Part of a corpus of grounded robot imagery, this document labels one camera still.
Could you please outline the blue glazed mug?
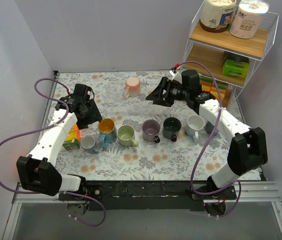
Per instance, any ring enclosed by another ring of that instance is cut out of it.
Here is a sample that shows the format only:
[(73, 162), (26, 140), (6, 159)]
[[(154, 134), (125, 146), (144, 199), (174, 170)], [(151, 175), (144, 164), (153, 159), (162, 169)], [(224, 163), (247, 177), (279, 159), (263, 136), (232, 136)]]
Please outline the blue glazed mug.
[(100, 144), (103, 148), (107, 148), (109, 144), (117, 140), (117, 131), (115, 122), (110, 118), (104, 118), (98, 124), (100, 132)]

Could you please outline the lilac mug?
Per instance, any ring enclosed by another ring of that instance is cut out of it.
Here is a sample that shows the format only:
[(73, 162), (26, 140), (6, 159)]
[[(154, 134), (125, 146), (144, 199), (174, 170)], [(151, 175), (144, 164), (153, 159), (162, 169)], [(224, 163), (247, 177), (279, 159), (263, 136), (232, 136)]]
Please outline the lilac mug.
[(147, 142), (160, 143), (160, 125), (156, 120), (148, 119), (142, 125), (142, 137)]

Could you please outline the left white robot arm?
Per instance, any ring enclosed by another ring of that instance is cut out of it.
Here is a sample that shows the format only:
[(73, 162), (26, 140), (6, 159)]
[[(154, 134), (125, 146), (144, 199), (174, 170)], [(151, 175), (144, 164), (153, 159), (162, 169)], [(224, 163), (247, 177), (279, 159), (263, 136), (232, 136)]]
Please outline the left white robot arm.
[(25, 190), (54, 196), (70, 191), (76, 200), (87, 195), (87, 187), (81, 184), (82, 177), (60, 174), (55, 168), (56, 159), (70, 130), (79, 130), (100, 122), (102, 116), (94, 101), (91, 87), (77, 83), (74, 92), (62, 97), (55, 106), (49, 129), (44, 132), (28, 156), (21, 156), (16, 162), (19, 180)]

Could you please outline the pink mug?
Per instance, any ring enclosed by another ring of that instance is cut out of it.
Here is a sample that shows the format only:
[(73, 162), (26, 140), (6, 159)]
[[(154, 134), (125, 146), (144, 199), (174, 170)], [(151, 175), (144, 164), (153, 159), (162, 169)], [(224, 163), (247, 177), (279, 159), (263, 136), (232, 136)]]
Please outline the pink mug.
[(126, 80), (126, 90), (124, 93), (124, 97), (127, 99), (129, 97), (134, 98), (140, 95), (141, 86), (140, 80), (137, 77), (129, 77)]

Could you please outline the green mug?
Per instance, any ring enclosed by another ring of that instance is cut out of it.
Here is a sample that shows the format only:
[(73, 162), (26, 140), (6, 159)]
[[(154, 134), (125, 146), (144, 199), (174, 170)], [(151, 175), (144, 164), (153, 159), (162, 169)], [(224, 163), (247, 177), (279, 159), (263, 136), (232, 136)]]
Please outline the green mug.
[(134, 128), (130, 125), (123, 125), (117, 131), (119, 143), (123, 147), (135, 147), (139, 146), (139, 143), (135, 140)]

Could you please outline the white and blue mug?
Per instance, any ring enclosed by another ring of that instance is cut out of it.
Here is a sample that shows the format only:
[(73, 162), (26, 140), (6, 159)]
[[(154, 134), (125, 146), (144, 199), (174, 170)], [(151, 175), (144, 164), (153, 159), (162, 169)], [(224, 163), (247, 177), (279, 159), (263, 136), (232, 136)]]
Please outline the white and blue mug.
[(205, 128), (205, 121), (199, 115), (191, 115), (187, 118), (185, 133), (191, 137), (194, 141), (199, 140), (199, 134)]

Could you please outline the dark grey mug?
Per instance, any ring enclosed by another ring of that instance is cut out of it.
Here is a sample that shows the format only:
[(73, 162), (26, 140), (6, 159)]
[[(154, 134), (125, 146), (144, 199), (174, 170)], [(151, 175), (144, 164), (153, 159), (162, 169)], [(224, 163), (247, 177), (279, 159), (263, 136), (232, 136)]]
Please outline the dark grey mug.
[(163, 122), (163, 137), (171, 140), (172, 142), (177, 141), (177, 136), (181, 130), (182, 124), (176, 117), (168, 117)]

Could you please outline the small dark grey-blue mug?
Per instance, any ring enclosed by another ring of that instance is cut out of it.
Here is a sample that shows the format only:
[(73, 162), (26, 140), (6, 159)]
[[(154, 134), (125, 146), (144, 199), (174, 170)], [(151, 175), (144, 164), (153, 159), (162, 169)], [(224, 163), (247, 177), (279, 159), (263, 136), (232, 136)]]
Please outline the small dark grey-blue mug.
[(96, 145), (96, 141), (92, 136), (85, 136), (81, 139), (81, 147), (90, 154), (99, 154), (98, 147)]

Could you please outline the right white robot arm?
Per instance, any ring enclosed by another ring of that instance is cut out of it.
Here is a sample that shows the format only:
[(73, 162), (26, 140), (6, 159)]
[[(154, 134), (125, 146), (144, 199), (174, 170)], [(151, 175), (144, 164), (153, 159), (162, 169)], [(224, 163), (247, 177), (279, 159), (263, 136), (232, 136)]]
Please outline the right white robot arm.
[(214, 95), (202, 90), (196, 70), (181, 73), (181, 82), (161, 78), (158, 86), (146, 96), (155, 105), (171, 107), (175, 101), (185, 101), (196, 114), (205, 118), (230, 143), (227, 163), (207, 179), (200, 195), (220, 198), (225, 189), (239, 177), (268, 162), (265, 132), (242, 123), (221, 107)]

